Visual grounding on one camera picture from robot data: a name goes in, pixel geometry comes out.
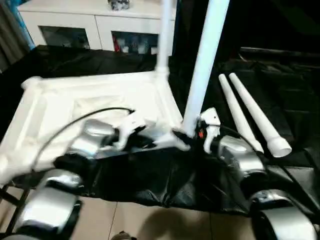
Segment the black cable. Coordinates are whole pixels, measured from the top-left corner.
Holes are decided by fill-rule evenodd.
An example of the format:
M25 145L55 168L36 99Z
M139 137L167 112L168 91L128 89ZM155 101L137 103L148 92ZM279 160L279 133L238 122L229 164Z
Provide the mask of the black cable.
M229 198L229 200L231 200L231 202L233 202L234 205L236 205L238 208L240 208L244 213L248 212L248 209L240 202L237 202L233 197L231 197L230 195L228 195L225 191L223 191L220 187L218 187L217 185L213 184L213 183L209 183L212 187L214 187L216 190L218 190L222 195L224 195L225 197Z
M253 151L257 154L257 153L260 153L262 154L263 156L264 153L263 152L260 152L258 151L251 143L250 141L245 137L243 136L242 134L240 134L238 131L230 128L230 127L227 127L227 126L224 126L224 125L219 125L219 124L207 124L208 126L212 126L212 127L220 127L222 129L225 129L227 131L230 131L231 133L237 135L239 138L242 138L252 149ZM306 196L306 198L309 200L309 202L312 204L312 207L314 208L314 210L320 214L320 211L317 207L317 204L315 203L315 201L308 195L308 193L305 191L305 189L302 187L302 185L295 179L295 177L286 169L286 167L284 165L282 165L279 161L275 160L273 157L272 158L272 163L276 166L278 166L279 168L281 168L285 174L287 174L287 176L290 178L290 180L293 182L293 184L295 184L298 188L300 188L300 190L303 192L303 194Z
M132 110L130 108L127 108L127 107L107 107L107 108L102 108L102 109L99 109L99 110L96 110L96 111L92 111L92 112L89 112L75 120L73 120L72 122L68 123L67 125L65 125L64 127L62 127L59 131L57 131L54 135L52 135L48 141L46 141L42 147L39 149L37 155L35 156L33 162L32 162L32 165L31 165L31 172L35 172L35 168L39 162L39 158L41 156L41 154L44 152L44 150L50 145L50 143L57 137L59 136L62 132L64 132L66 129L68 129L69 127L71 127L72 125L74 125L75 123L87 118L87 117L90 117L92 115L95 115L95 114L98 114L98 113L101 113L101 112L106 112L106 111L111 111L111 110L126 110L129 112L129 114L132 114L135 110Z

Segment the black tarp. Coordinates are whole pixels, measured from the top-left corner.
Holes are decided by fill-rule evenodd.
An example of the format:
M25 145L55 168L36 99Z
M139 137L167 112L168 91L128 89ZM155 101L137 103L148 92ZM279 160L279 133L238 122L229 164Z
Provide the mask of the black tarp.
M38 46L0 76L0 135L6 132L21 99L23 90L20 85L29 77L143 72L153 70L155 62L155 56ZM169 61L169 83L182 113L188 98L193 66L192 62L174 57ZM235 128L218 81L219 73L230 72L237 73L275 128L291 144L292 153L276 161L287 167L317 208L314 209L310 199L273 164L265 140L242 105L249 124L266 150L266 158L263 160L270 170L270 186L288 191L301 203L312 220L317 222L315 214L320 209L319 70L272 62L230 60L216 63L203 110L215 107L221 122ZM27 187L29 183L26 176L13 180L17 187ZM248 203L230 171L218 159L205 157L197 151L163 149L104 159L100 162L94 184L84 194L109 201L136 202L149 206L243 215L248 213Z

